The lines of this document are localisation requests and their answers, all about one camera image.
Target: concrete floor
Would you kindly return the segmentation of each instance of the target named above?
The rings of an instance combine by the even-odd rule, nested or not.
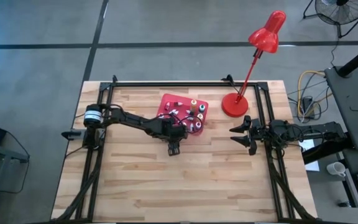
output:
[[[0,0],[0,44],[91,44],[102,2]],[[276,54],[264,54],[251,79],[284,80],[291,92],[302,71],[331,66],[334,46],[327,41],[336,40],[336,28],[318,18],[302,20],[306,0],[108,2],[99,43],[245,42],[273,10],[281,9],[287,21],[280,40],[313,46],[281,46]],[[314,13],[313,6],[309,13]],[[336,49],[336,65],[358,54],[358,26],[342,41],[356,42]],[[98,49],[89,79],[110,80],[115,74],[120,80],[218,80],[230,73],[241,80],[254,50]],[[49,219],[67,146],[60,133],[72,124],[89,55],[89,49],[0,49],[0,127],[14,133],[31,155],[23,191],[0,194],[0,223]],[[321,80],[316,77],[311,83]],[[324,88],[326,84],[316,86],[307,94],[316,96]],[[329,110],[317,123],[332,120],[342,123],[330,98]],[[341,183],[312,182],[311,188],[320,218],[358,223],[358,208],[336,206],[344,198]]]

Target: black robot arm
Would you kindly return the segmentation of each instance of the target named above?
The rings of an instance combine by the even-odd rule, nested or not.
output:
[[[121,107],[112,108],[111,105],[93,104],[86,107],[84,118],[87,132],[85,144],[87,146],[97,144],[94,137],[96,129],[106,128],[111,124],[123,124],[140,129],[153,138],[168,142],[169,156],[180,153],[179,142],[182,139],[186,139],[188,134],[185,126],[176,124],[174,116],[147,119],[125,112]]]
[[[303,141],[305,139],[322,138],[327,141],[340,141],[346,138],[341,125],[335,122],[326,124],[299,126],[290,124],[288,121],[273,120],[268,126],[261,126],[259,119],[251,119],[250,116],[244,117],[244,122],[230,132],[244,133],[245,136],[234,136],[232,140],[249,148],[249,154],[254,155],[257,150],[256,141],[269,140],[274,148],[287,147],[288,142]]]

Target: red lamp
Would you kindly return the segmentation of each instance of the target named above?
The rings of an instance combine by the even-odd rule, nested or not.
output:
[[[285,21],[285,13],[283,11],[274,11],[266,25],[263,28],[255,31],[248,38],[248,41],[254,45],[257,50],[254,53],[254,60],[248,71],[247,78],[241,87],[239,93],[229,93],[222,100],[222,110],[230,117],[240,117],[244,115],[248,110],[248,101],[244,97],[244,93],[247,88],[247,82],[254,69],[256,61],[262,55],[262,52],[275,53],[278,47],[278,31]]]

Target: white mug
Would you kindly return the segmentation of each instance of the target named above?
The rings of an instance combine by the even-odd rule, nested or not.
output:
[[[332,164],[327,166],[327,171],[331,175],[338,175],[340,177],[345,177],[345,165],[340,162],[333,162]]]

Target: wooden table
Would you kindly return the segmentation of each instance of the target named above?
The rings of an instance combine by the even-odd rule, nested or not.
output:
[[[76,114],[96,103],[100,82],[85,82]],[[292,121],[282,81],[268,81],[275,119]],[[164,93],[209,103],[204,131],[181,141],[181,154],[169,157],[167,144],[143,131],[114,124],[108,127],[96,199],[95,222],[254,222],[277,221],[264,145],[257,154],[229,139],[229,129],[242,123],[221,109],[231,87],[115,87],[112,103],[146,118],[156,116]],[[258,118],[253,88],[245,94],[251,118]],[[83,129],[83,117],[74,128]],[[80,147],[72,141],[68,152]],[[78,193],[86,150],[68,157],[63,166],[52,218],[58,217]],[[285,149],[290,188],[316,217],[316,210],[298,147]],[[283,193],[282,207],[286,210]],[[85,200],[84,214],[88,209]]]

